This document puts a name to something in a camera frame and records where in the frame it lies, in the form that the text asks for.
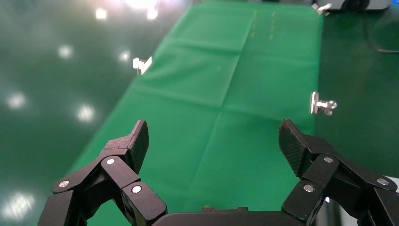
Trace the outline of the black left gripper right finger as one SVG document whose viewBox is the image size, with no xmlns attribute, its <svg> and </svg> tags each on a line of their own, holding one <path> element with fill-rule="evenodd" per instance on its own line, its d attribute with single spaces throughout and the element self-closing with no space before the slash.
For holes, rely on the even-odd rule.
<svg viewBox="0 0 399 226">
<path fill-rule="evenodd" d="M 313 224 L 323 202 L 337 202 L 360 226 L 396 226 L 399 194 L 391 179 L 343 157 L 325 139 L 302 133 L 290 119 L 278 130 L 279 148 L 300 180 L 281 210 Z"/>
</svg>

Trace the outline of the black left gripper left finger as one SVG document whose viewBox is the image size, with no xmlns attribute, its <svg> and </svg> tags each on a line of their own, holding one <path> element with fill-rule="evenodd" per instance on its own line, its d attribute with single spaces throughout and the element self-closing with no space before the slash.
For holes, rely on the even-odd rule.
<svg viewBox="0 0 399 226">
<path fill-rule="evenodd" d="M 145 121 L 126 136 L 107 142 L 89 164 L 52 187 L 40 226 L 85 226 L 99 207 L 113 201 L 129 224 L 153 225 L 166 215 L 166 204 L 139 177 L 149 146 Z"/>
</svg>

